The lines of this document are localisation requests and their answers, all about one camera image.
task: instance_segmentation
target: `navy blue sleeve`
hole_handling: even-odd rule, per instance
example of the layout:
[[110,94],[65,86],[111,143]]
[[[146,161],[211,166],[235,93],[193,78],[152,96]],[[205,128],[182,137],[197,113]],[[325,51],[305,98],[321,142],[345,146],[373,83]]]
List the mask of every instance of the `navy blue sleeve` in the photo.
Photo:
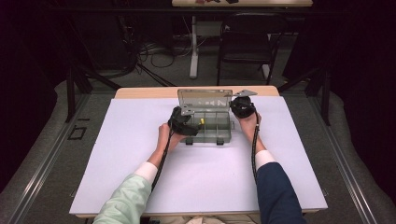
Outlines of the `navy blue sleeve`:
[[306,223],[294,188],[279,163],[269,162],[259,168],[257,194],[262,224]]

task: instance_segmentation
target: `white shirt cuff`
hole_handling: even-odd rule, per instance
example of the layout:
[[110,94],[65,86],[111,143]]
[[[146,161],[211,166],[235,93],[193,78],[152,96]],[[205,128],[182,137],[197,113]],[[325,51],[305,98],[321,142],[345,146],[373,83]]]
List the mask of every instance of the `white shirt cuff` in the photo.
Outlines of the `white shirt cuff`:
[[258,170],[261,166],[267,164],[271,161],[276,161],[268,150],[262,150],[256,153],[256,170]]
[[145,161],[140,164],[139,168],[134,171],[135,175],[140,175],[145,178],[150,184],[154,182],[155,175],[158,172],[158,168],[151,162]]

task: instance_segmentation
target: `wooden table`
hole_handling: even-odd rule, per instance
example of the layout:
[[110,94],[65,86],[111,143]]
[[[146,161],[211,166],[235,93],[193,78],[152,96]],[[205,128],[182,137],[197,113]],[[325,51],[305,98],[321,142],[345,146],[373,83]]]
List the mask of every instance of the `wooden table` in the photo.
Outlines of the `wooden table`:
[[274,86],[207,86],[207,87],[150,87],[150,88],[121,88],[117,90],[115,99],[133,98],[177,98],[177,90],[232,90],[234,93],[249,89],[261,96],[279,96]]
[[[303,212],[326,209],[315,173],[283,97],[273,86],[159,87],[119,89],[107,110],[70,214],[95,217],[122,180],[145,161],[156,145],[158,126],[178,104],[178,89],[255,91],[262,115],[260,136],[284,167]],[[230,120],[237,120],[231,113]],[[230,143],[178,144],[143,214],[196,216],[258,213],[250,146],[239,125]]]

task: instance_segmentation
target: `light green sleeve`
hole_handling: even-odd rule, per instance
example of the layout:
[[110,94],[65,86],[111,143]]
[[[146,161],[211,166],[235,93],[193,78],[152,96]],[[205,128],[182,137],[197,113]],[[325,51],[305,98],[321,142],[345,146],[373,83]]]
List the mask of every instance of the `light green sleeve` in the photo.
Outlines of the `light green sleeve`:
[[142,176],[128,175],[103,205],[93,223],[140,223],[151,193],[151,184]]

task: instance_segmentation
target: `black curtain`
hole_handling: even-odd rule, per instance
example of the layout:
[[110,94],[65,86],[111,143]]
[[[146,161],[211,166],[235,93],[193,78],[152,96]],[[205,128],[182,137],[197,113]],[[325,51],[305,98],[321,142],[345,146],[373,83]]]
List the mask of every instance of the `black curtain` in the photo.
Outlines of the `black curtain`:
[[1,2],[0,33],[3,190],[50,118],[66,65],[35,1]]
[[396,203],[396,3],[317,0],[314,8],[348,13],[307,18],[283,75],[296,78],[332,56],[331,90],[345,103],[352,143]]

